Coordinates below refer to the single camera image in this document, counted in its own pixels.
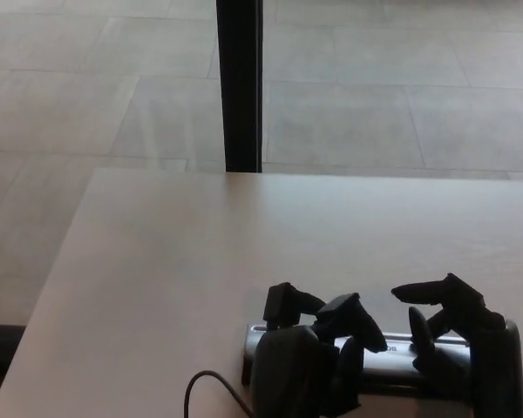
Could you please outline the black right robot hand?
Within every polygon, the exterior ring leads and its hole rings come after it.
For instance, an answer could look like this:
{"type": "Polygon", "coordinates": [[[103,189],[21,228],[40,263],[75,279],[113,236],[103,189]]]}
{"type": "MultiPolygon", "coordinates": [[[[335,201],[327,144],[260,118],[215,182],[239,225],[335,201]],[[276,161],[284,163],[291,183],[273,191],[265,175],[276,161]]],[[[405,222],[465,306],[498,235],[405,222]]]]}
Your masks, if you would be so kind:
{"type": "Polygon", "coordinates": [[[409,303],[414,368],[442,394],[464,397],[475,417],[523,417],[523,367],[517,325],[487,308],[482,293],[453,273],[391,293],[409,303]],[[469,367],[435,346],[455,332],[470,348],[469,367]]]}

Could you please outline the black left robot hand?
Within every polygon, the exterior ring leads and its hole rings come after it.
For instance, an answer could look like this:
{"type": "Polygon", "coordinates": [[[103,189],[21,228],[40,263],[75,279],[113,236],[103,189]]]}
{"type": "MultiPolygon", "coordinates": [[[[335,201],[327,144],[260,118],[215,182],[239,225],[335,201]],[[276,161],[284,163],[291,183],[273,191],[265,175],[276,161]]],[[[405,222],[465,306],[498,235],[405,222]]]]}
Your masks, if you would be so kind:
{"type": "Polygon", "coordinates": [[[358,293],[324,302],[288,282],[268,290],[267,325],[255,349],[256,417],[339,417],[359,408],[363,360],[387,343],[358,293]]]}

